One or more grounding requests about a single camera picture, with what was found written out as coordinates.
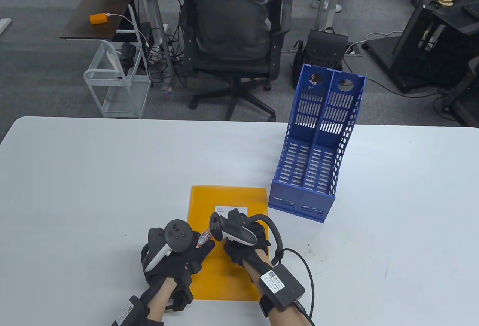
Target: chair base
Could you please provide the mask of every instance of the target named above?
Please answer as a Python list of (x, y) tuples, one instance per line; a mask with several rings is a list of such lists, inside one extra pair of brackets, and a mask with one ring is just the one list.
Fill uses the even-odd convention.
[(214, 99), (217, 97), (227, 97), (230, 95), (231, 99), (229, 101), (228, 110), (226, 111), (225, 121), (231, 120), (231, 116), (233, 115), (233, 110), (236, 107), (238, 100), (241, 98), (250, 102), (255, 107), (258, 107), (259, 109), (264, 110), (265, 112), (270, 114), (268, 121), (275, 122), (276, 112), (274, 111), (274, 109), (272, 109), (271, 107), (269, 107), (268, 105), (266, 105), (265, 103), (263, 103), (261, 100), (259, 100), (257, 97), (255, 97), (253, 94), (250, 93), (250, 90), (260, 85), (263, 85), (263, 88), (265, 90), (271, 89), (271, 85), (268, 79), (264, 79), (264, 78), (255, 79), (246, 83), (242, 83), (240, 78), (234, 77), (233, 85), (229, 86), (228, 88), (223, 88), (223, 89), (212, 91), (209, 93), (194, 95), (193, 100), (188, 104), (188, 107), (190, 109), (196, 109), (198, 107), (199, 100)]

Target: small bottle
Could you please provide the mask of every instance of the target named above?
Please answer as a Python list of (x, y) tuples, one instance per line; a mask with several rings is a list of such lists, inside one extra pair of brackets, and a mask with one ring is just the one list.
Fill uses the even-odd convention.
[(200, 246), (205, 244), (206, 241), (211, 240), (212, 238), (213, 235), (211, 235), (209, 228), (207, 228), (205, 232), (198, 237), (198, 244), (196, 244), (196, 248), (198, 249)]

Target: white cable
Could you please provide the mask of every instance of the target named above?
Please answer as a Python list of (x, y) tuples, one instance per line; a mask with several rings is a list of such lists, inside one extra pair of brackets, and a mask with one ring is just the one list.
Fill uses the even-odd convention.
[[(106, 16), (120, 16), (120, 17), (125, 18), (126, 20), (128, 20), (130, 22), (130, 24), (133, 25), (133, 28), (136, 28), (135, 25), (133, 24), (133, 22), (131, 20), (129, 20), (126, 16), (122, 16), (121, 14), (115, 14), (115, 13), (106, 13)], [(138, 33), (140, 33), (140, 35), (145, 39), (145, 44), (147, 45), (147, 48), (148, 48), (149, 47), (148, 40), (143, 35), (143, 33), (140, 31), (140, 29), (137, 29), (137, 30), (138, 30)]]
[(348, 49), (346, 49), (346, 52), (345, 52), (345, 54), (347, 54), (347, 53), (348, 53), (349, 49), (351, 49), (351, 48), (353, 47), (353, 45), (356, 45), (356, 44), (358, 44), (358, 43), (364, 43), (364, 42), (367, 42), (367, 41), (368, 41), (368, 37), (369, 37), (370, 35), (373, 35), (373, 34), (381, 34), (381, 35), (388, 36), (388, 35), (391, 35), (392, 33), (402, 33), (402, 30), (395, 30), (395, 31), (392, 31), (392, 32), (390, 32), (390, 33), (388, 33), (388, 34), (385, 34), (385, 33), (378, 33), (378, 32), (375, 32), (375, 33), (369, 33), (369, 34), (367, 34), (367, 35), (366, 35), (366, 37), (364, 37), (364, 40), (360, 40), (359, 42), (354, 42), (353, 44), (351, 44), (351, 45), (348, 47)]

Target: black backpack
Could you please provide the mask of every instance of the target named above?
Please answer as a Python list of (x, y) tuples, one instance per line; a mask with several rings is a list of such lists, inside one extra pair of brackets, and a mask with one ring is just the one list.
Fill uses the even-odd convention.
[(342, 70), (342, 57), (348, 47), (348, 36), (335, 34), (319, 30), (310, 30), (306, 47), (303, 49), (303, 41), (298, 40), (295, 47), (298, 46), (292, 69), (292, 87), (296, 89), (299, 75), (303, 64), (322, 66), (324, 68)]

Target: chair wheel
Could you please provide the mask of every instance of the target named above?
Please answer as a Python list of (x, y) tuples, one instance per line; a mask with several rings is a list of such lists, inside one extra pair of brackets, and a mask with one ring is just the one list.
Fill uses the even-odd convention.
[(190, 101), (190, 103), (188, 104), (188, 107), (191, 109), (191, 110), (195, 110), (197, 107), (198, 107), (198, 102), (196, 100), (192, 100)]

